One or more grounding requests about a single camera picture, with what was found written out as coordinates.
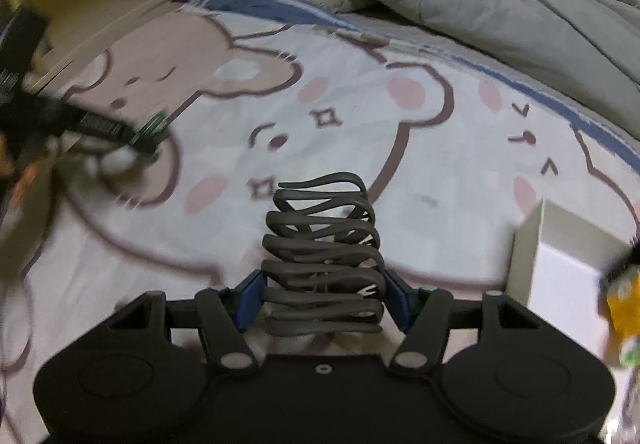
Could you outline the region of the green plastic clips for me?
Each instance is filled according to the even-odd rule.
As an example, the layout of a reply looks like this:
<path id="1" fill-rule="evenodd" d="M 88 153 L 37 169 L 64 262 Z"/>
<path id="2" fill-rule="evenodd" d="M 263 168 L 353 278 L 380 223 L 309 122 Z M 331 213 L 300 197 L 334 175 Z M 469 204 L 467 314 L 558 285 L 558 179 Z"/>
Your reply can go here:
<path id="1" fill-rule="evenodd" d="M 167 130 L 168 113 L 164 110 L 157 112 L 149 120 L 137 126 L 130 146 L 137 152 L 142 160 L 154 162 L 158 157 L 158 146 L 168 138 Z"/>

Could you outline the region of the dark brown wavy band holder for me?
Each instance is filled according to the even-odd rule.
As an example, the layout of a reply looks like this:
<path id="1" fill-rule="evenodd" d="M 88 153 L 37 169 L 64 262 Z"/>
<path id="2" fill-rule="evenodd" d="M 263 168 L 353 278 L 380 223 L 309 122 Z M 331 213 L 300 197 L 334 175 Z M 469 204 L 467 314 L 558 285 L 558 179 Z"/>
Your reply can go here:
<path id="1" fill-rule="evenodd" d="M 366 186 L 336 172 L 283 182 L 266 215 L 260 270 L 276 337 L 378 334 L 384 315 L 385 261 Z"/>

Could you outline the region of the yellow headlamp with strap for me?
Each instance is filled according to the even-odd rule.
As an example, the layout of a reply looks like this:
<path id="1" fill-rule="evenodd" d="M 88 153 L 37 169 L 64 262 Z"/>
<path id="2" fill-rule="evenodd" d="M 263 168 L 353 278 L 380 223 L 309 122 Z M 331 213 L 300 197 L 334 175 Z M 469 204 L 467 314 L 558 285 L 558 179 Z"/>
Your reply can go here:
<path id="1" fill-rule="evenodd" d="M 618 362 L 639 366 L 639 264 L 625 263 L 601 282 L 601 299 L 608 316 Z"/>

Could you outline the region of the white cardboard box lid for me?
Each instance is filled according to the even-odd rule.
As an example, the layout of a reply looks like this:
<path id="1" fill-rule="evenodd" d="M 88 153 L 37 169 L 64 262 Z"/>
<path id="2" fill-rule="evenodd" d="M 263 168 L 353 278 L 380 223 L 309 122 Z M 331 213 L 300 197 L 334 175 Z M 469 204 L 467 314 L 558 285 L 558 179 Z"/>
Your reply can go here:
<path id="1" fill-rule="evenodd" d="M 616 393 L 601 438 L 639 441 L 639 369 L 620 361 L 604 285 L 631 245 L 547 199 L 514 234 L 506 293 L 586 348 L 612 372 Z"/>

